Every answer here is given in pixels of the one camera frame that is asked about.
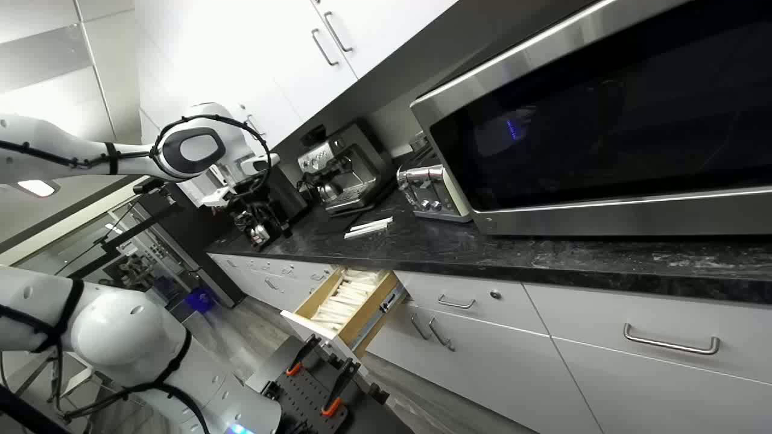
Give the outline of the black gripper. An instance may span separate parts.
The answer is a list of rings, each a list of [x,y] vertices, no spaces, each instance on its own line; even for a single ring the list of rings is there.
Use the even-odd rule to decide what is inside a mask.
[[[235,225],[258,249],[289,235],[289,218],[268,191],[239,194],[235,200]]]

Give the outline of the black robot base with clamps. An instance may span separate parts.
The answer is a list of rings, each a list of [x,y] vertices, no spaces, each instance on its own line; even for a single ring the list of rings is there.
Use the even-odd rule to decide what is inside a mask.
[[[281,347],[288,361],[264,387],[283,411],[279,434],[386,434],[386,393],[361,378],[361,365],[322,347],[320,337]]]

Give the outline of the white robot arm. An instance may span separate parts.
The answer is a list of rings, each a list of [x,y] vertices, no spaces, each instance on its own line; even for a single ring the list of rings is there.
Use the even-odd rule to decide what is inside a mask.
[[[189,107],[142,146],[78,138],[45,119],[0,119],[0,181],[152,176],[186,184],[213,167],[239,174],[265,140],[215,103]],[[279,434],[283,408],[236,378],[164,307],[139,289],[0,269],[0,347],[71,353],[191,434]]]

